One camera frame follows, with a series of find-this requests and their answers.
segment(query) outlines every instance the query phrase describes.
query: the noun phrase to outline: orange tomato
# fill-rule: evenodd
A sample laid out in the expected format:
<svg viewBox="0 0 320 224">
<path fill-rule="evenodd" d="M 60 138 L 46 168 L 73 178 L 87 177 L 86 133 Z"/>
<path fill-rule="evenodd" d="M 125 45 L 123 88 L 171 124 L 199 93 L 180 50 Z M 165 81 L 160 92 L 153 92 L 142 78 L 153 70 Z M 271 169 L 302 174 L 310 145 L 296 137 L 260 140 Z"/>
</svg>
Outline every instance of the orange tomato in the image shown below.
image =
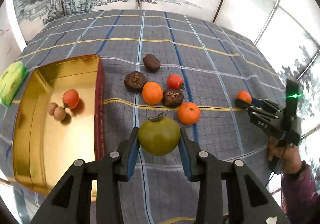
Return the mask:
<svg viewBox="0 0 320 224">
<path fill-rule="evenodd" d="M 192 125 L 200 119 L 200 109 L 195 103 L 183 103 L 178 109 L 178 119 L 184 125 Z"/>
<path fill-rule="evenodd" d="M 69 89 L 63 94 L 62 102 L 65 107 L 73 109 L 79 103 L 79 93 L 75 89 Z"/>
<path fill-rule="evenodd" d="M 163 98 L 162 87 L 156 82 L 147 82 L 142 89 L 142 98 L 149 105 L 156 105 Z"/>
<path fill-rule="evenodd" d="M 239 94 L 237 95 L 237 99 L 241 99 L 249 104 L 252 102 L 251 95 L 247 91 L 240 91 Z"/>
</svg>

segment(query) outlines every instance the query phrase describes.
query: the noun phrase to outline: metal tray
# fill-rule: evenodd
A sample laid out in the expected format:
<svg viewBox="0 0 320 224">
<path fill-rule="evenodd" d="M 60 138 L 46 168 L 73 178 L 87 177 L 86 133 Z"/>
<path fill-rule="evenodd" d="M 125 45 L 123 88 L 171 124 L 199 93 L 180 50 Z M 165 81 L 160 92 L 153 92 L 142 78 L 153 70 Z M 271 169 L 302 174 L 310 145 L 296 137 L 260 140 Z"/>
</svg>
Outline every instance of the metal tray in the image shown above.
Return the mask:
<svg viewBox="0 0 320 224">
<path fill-rule="evenodd" d="M 63 106 L 68 89 L 79 92 L 76 108 L 59 122 L 47 112 L 50 102 Z M 98 55 L 57 61 L 34 70 L 17 113 L 13 136 L 13 170 L 26 187 L 48 194 L 76 159 L 100 160 L 103 135 L 104 73 Z M 92 200 L 96 198 L 96 181 Z"/>
</svg>

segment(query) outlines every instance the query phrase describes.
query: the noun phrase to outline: brown round fruit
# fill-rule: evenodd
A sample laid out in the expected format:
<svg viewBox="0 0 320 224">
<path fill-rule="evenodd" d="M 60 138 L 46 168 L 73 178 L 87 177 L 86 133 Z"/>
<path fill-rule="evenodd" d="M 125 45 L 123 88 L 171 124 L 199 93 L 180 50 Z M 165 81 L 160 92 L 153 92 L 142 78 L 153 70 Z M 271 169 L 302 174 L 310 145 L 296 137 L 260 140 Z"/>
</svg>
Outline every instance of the brown round fruit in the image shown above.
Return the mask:
<svg viewBox="0 0 320 224">
<path fill-rule="evenodd" d="M 183 97 L 183 93 L 180 90 L 169 88 L 163 92 L 162 103 L 171 108 L 178 107 L 182 104 Z"/>
<path fill-rule="evenodd" d="M 129 73 L 124 79 L 125 87 L 131 92 L 141 92 L 147 83 L 146 77 L 138 71 Z"/>
<path fill-rule="evenodd" d="M 48 105 L 48 113 L 49 115 L 53 116 L 53 113 L 55 109 L 58 107 L 58 104 L 56 102 L 52 102 Z"/>
<path fill-rule="evenodd" d="M 62 106 L 59 106 L 55 109 L 54 113 L 53 113 L 53 117 L 54 119 L 56 119 L 57 121 L 62 121 L 65 117 L 66 117 L 66 111 L 64 110 L 64 108 Z"/>
<path fill-rule="evenodd" d="M 152 73 L 157 72 L 161 67 L 160 61 L 152 54 L 144 56 L 143 64 Z"/>
</svg>

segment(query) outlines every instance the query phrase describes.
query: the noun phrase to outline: cherry tomato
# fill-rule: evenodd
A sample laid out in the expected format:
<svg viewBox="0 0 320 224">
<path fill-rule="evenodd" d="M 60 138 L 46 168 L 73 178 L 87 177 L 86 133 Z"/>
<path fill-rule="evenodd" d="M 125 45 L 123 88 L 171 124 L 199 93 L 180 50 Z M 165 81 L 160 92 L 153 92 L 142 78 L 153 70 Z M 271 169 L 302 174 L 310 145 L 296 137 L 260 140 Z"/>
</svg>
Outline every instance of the cherry tomato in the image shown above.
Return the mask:
<svg viewBox="0 0 320 224">
<path fill-rule="evenodd" d="M 177 74 L 173 74 L 168 77 L 167 79 L 167 84 L 169 88 L 174 88 L 174 89 L 184 89 L 184 84 L 183 84 L 183 79 Z"/>
<path fill-rule="evenodd" d="M 73 109 L 79 103 L 79 93 L 75 89 L 69 89 L 67 92 L 63 94 L 62 102 L 64 107 L 68 107 Z"/>
</svg>

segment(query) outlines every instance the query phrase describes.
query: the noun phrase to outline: silver screw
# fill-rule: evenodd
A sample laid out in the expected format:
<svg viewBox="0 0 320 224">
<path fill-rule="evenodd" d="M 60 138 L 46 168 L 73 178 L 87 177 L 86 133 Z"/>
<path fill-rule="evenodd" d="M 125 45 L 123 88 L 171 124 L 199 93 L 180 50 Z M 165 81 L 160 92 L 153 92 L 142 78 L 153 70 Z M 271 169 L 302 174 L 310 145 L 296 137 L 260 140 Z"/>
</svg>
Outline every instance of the silver screw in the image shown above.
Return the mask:
<svg viewBox="0 0 320 224">
<path fill-rule="evenodd" d="M 119 152 L 117 152 L 117 151 L 112 151 L 112 152 L 110 153 L 110 157 L 111 157 L 111 158 L 117 158 L 119 155 L 120 155 L 120 154 L 119 154 Z"/>
<path fill-rule="evenodd" d="M 75 161 L 75 166 L 81 166 L 83 165 L 83 161 L 81 159 L 78 159 Z"/>
<path fill-rule="evenodd" d="M 242 167 L 243 164 L 244 164 L 244 163 L 243 163 L 243 161 L 241 161 L 241 160 L 236 160 L 236 161 L 235 161 L 235 165 L 236 165 L 236 166 Z"/>
<path fill-rule="evenodd" d="M 209 154 L 206 151 L 201 151 L 201 152 L 199 152 L 199 156 L 202 158 L 206 158 L 209 156 Z"/>
</svg>

